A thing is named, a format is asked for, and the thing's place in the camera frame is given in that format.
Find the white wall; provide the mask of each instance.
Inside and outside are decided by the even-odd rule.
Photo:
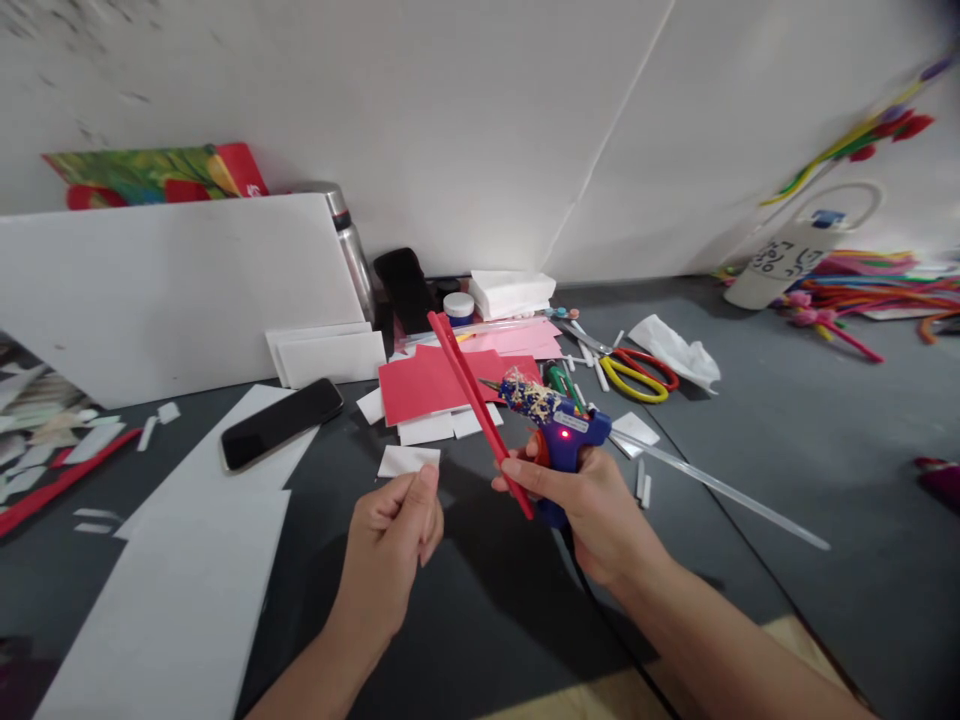
[[[244,140],[269,186],[339,181],[368,254],[409,245],[430,274],[702,269],[951,31],[930,1],[671,6],[2,0],[0,212],[62,207],[44,151]],[[927,134],[836,174],[890,189],[857,242],[954,244],[949,80]]]

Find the power cord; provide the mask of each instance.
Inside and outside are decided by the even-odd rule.
[[[593,589],[590,587],[590,583],[587,582],[587,576],[584,575],[583,568],[581,568],[580,563],[577,562],[576,546],[573,544],[573,530],[569,525],[567,525],[560,531],[560,535],[563,537],[563,544],[567,548],[567,555],[570,557],[570,562],[573,563],[574,570],[577,572],[577,579],[580,580],[580,585],[583,587],[583,591],[587,594],[587,597],[590,598],[590,602],[593,603],[593,607],[600,616],[600,619],[603,620],[603,624],[607,626],[607,629],[617,641],[620,649],[623,650],[628,658],[630,658],[634,669],[637,671],[640,677],[643,678],[644,682],[647,683],[650,690],[660,702],[660,705],[663,706],[663,709],[666,711],[667,715],[670,716],[671,720],[682,720],[680,713],[678,713],[676,708],[673,707],[671,702],[667,699],[667,696],[663,694],[660,686],[653,681],[652,677],[650,677],[650,673],[648,673],[646,668],[643,667],[643,663],[641,663],[639,658],[633,654],[633,651],[620,636],[620,633],[617,632],[613,622],[611,622],[610,618],[607,617],[607,613],[603,609],[603,605],[601,605],[600,601],[597,600],[597,596],[593,594]]]

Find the hand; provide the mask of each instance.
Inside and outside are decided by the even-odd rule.
[[[637,571],[671,562],[609,454],[584,448],[580,470],[572,474],[529,462],[537,450],[533,437],[522,451],[511,451],[500,469],[521,487],[566,510],[577,562],[590,577],[611,588]],[[506,491],[506,480],[494,478],[493,488]]]
[[[386,650],[406,617],[417,562],[425,567],[443,539],[439,477],[436,466],[424,465],[357,501],[328,627]]]

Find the white lid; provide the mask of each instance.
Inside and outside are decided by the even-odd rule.
[[[443,311],[450,317],[470,317],[473,298],[466,293],[450,293],[443,299]]]

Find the white bottle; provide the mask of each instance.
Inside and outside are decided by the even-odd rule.
[[[835,210],[817,210],[801,217],[813,200],[848,187],[870,193],[870,207],[857,222],[847,222],[846,215]],[[723,294],[724,300],[746,310],[763,310],[787,288],[809,275],[830,251],[863,225],[880,207],[883,197],[883,189],[872,182],[843,183],[817,193],[747,263],[740,277]]]

